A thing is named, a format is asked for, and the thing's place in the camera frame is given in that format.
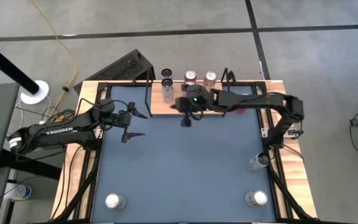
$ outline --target wooden table frame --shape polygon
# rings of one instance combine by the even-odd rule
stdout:
[[[256,83],[257,88],[254,88],[254,92],[258,94],[262,94],[263,92],[279,92],[285,93],[284,84],[281,80],[238,80],[238,83]],[[137,81],[139,85],[145,85],[146,81]],[[116,81],[85,81],[83,82],[80,98],[87,99],[90,102],[95,102],[96,100],[105,98],[109,95],[107,93],[108,85],[133,85],[132,81],[126,80],[116,80]],[[84,113],[88,109],[92,107],[91,104],[83,101],[81,105],[78,105],[79,113]],[[280,115],[274,110],[259,110],[258,112],[261,121],[260,125],[262,127],[269,127],[273,124],[276,125],[278,120],[280,119]],[[285,139],[285,144],[290,146],[294,150],[300,153],[300,147],[297,140]],[[94,161],[94,152],[85,152],[84,150],[80,150],[75,158],[73,158],[74,153],[79,145],[77,144],[69,144],[67,147],[66,157],[65,157],[65,169],[62,169],[62,173],[65,172],[65,183],[63,186],[63,175],[60,175],[60,181],[57,188],[57,194],[55,197],[55,203],[53,205],[52,213],[57,209],[56,215],[54,217],[59,216],[61,212],[65,208],[66,197],[68,199],[67,203],[71,201],[73,196],[78,191],[78,187],[80,183],[85,179],[88,175]],[[71,169],[71,178],[70,178],[70,189],[67,191],[68,185],[68,174],[69,174],[69,166],[68,164],[73,163]],[[287,185],[287,189],[291,192],[295,200],[302,206],[303,210],[311,215],[312,217],[316,217],[316,211],[314,208],[313,199],[311,197],[310,187],[308,183],[308,178],[306,176],[305,167],[301,158],[299,158],[296,154],[286,149],[281,149],[275,151],[275,157],[272,159],[272,167],[274,170],[281,176],[285,178],[285,183]],[[71,218],[74,219],[83,219],[89,218],[91,215],[91,206],[87,206],[88,204],[92,204],[93,201],[93,191],[96,185],[96,181],[91,184],[87,191],[84,193],[81,206],[77,207],[77,209],[71,214]],[[281,191],[275,185],[272,187],[273,183],[271,183],[272,192],[276,195],[276,217],[281,218],[291,218],[292,212],[289,209],[288,205],[286,206],[286,200],[284,200]]]

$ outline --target gray floor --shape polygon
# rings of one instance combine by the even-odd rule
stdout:
[[[150,30],[250,28],[243,0],[38,0],[59,34]],[[258,27],[358,25],[358,1],[251,0]],[[52,35],[30,1],[0,0],[0,37]],[[260,33],[271,79],[284,80],[288,93],[304,100],[301,150],[318,216],[358,223],[358,153],[349,139],[349,119],[358,112],[358,29]],[[262,79],[252,33],[168,35],[64,40],[78,64],[76,83],[133,49],[156,73],[171,68],[175,78],[224,67],[237,78]],[[52,40],[0,42],[0,51],[33,79],[48,82],[53,102],[70,79],[67,53]],[[11,82],[0,73],[0,83]],[[75,108],[70,92],[60,108]],[[42,112],[48,101],[24,107]],[[24,126],[40,116],[26,113]],[[20,125],[15,111],[10,131]],[[358,145],[358,129],[354,130]],[[34,152],[39,156],[45,152]],[[62,164],[63,156],[49,160]],[[29,174],[19,174],[24,179]],[[30,180],[32,199],[17,203],[12,223],[44,222],[50,216],[57,182]]]

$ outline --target wooden board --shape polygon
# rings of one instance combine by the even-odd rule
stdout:
[[[265,82],[268,92],[276,91],[276,92],[280,92],[280,93],[285,93],[284,84],[281,80],[266,80],[266,81],[265,80],[238,80],[238,81],[239,82]],[[109,83],[130,83],[130,82],[131,81],[127,81],[127,80],[109,81]],[[85,98],[85,99],[89,100],[90,102],[94,102],[96,99],[98,83],[99,83],[99,81],[83,82],[80,98]],[[84,113],[90,107],[91,107],[90,104],[83,102],[80,107],[80,113]],[[273,115],[273,122],[276,124],[278,122],[278,120],[280,119],[280,115],[274,110],[272,110],[272,115]],[[265,110],[262,110],[262,117],[263,117],[263,122],[266,126],[267,125],[267,117],[266,117]],[[287,146],[294,148],[296,151],[300,152],[300,147],[299,147],[297,140],[285,140],[285,144]],[[73,159],[73,155],[74,155],[77,147],[78,147],[77,144],[70,144],[68,146],[66,158],[65,158],[65,164],[70,165],[70,162]],[[81,150],[79,153],[77,153],[75,160],[73,162],[73,168],[71,171],[71,180],[70,180],[70,190],[68,193],[68,195],[69,195],[68,201],[71,200],[72,196],[74,196],[74,194],[78,190],[78,186],[80,184],[80,174],[81,174],[81,169],[82,169],[82,165],[83,165],[84,155],[85,155],[85,152],[83,150]],[[286,150],[286,149],[281,149],[280,155],[281,155],[281,158],[283,161],[284,174],[285,174],[287,187],[288,187],[289,191],[291,192],[291,194],[293,195],[295,200],[300,204],[300,206],[302,206],[302,208],[305,210],[306,213],[308,213],[312,217],[316,217],[316,210],[314,208],[314,203],[313,203],[313,199],[311,197],[309,182],[308,182],[308,178],[306,175],[305,166],[303,165],[302,160],[297,155],[295,155],[293,152]],[[89,167],[91,167],[91,165],[93,163],[93,156],[91,156],[91,158],[89,159],[89,163],[90,163]],[[65,191],[63,191],[62,202],[58,208],[58,211],[57,211],[57,214],[55,215],[55,217],[57,217],[63,211],[64,206],[62,206],[62,205],[64,205],[65,197],[67,195],[68,166],[66,166],[65,170],[62,170],[62,172],[63,171],[66,172],[65,173]],[[59,181],[52,213],[55,211],[55,209],[58,205],[58,202],[59,202],[59,198],[60,198],[60,194],[62,192],[62,186],[63,186],[62,180],[63,180],[63,175],[60,176],[60,181]],[[284,200],[283,200],[282,194],[280,193],[280,190],[277,187],[276,187],[276,189],[277,189],[277,193],[278,193],[277,196],[278,196],[278,202],[280,205],[280,211],[282,211],[281,212],[282,217],[285,218],[286,216],[283,212],[283,211],[285,211]],[[83,196],[82,206],[81,206],[81,210],[80,210],[80,218],[85,217],[85,208],[86,208],[87,202],[88,202],[88,191]]]
[[[181,90],[181,85],[183,84],[183,81],[181,80],[174,80],[173,81],[173,99],[181,97],[181,96],[185,96],[185,92]],[[197,80],[197,85],[202,85],[203,81],[202,80]],[[215,89],[217,90],[222,90],[222,83],[217,83],[215,84]],[[152,97],[151,97],[151,102],[150,102],[150,111],[153,115],[178,115],[181,114],[179,113],[178,110],[171,108],[171,105],[175,103],[175,100],[173,100],[172,102],[165,102],[164,98],[163,98],[163,93],[162,93],[162,87],[161,87],[161,82],[153,82],[152,84]],[[220,115],[222,113],[217,113],[215,111],[204,111],[203,112],[204,115],[211,115],[211,114],[215,114],[215,115]]]

